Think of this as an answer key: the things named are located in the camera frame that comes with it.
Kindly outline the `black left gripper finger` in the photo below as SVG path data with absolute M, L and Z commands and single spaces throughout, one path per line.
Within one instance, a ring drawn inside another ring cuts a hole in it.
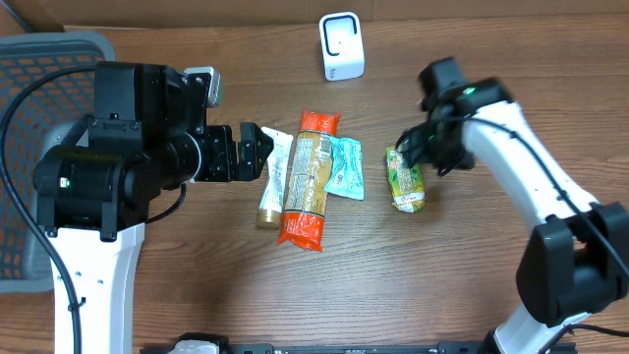
M 251 152 L 256 155 L 269 155 L 273 151 L 273 138 L 264 133 L 256 123 L 242 122 L 240 124 L 240 133 L 240 154 Z
M 238 181 L 256 180 L 266 163 L 268 153 L 256 147 L 240 147 L 237 165 Z

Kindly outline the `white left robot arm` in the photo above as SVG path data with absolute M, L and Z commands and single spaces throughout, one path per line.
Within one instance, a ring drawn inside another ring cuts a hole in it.
M 206 122 L 220 85 L 210 67 L 95 66 L 86 145 L 52 147 L 33 172 L 37 222 L 76 291 L 68 305 L 63 283 L 54 286 L 56 352 L 132 351 L 135 275 L 152 200 L 190 182 L 260 175 L 270 136 L 246 122 L 234 141 L 229 126 Z

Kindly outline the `white printed packet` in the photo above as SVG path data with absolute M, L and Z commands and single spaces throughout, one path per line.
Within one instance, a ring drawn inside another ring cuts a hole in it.
M 278 229 L 282 221 L 288 162 L 294 137 L 268 127 L 261 129 L 273 139 L 273 151 L 266 161 L 267 183 L 258 206 L 257 226 Z

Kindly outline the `orange spaghetti packet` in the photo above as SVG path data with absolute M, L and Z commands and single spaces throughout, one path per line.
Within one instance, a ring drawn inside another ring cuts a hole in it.
M 297 136 L 278 243 L 322 251 L 332 143 L 341 114 L 303 112 Z

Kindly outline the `green snack packet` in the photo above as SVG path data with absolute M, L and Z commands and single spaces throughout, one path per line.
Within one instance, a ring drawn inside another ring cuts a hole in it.
M 395 148 L 386 150 L 387 180 L 392 204 L 400 211 L 415 213 L 425 205 L 425 186 L 421 168 L 407 167 L 402 154 Z

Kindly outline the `teal snack packet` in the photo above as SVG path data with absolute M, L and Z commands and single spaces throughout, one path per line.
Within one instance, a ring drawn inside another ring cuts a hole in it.
M 362 201 L 365 198 L 362 144 L 351 138 L 331 138 L 332 168 L 324 191 Z

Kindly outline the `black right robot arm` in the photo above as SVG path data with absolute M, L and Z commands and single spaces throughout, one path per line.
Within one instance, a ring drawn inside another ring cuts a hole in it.
M 628 295 L 627 210 L 601 204 L 565 173 L 499 79 L 470 83 L 448 57 L 418 81 L 427 120 L 396 142 L 405 164 L 430 164 L 445 176 L 480 160 L 530 234 L 516 272 L 520 303 L 471 352 L 576 352 L 562 337 L 590 329 L 589 316 Z

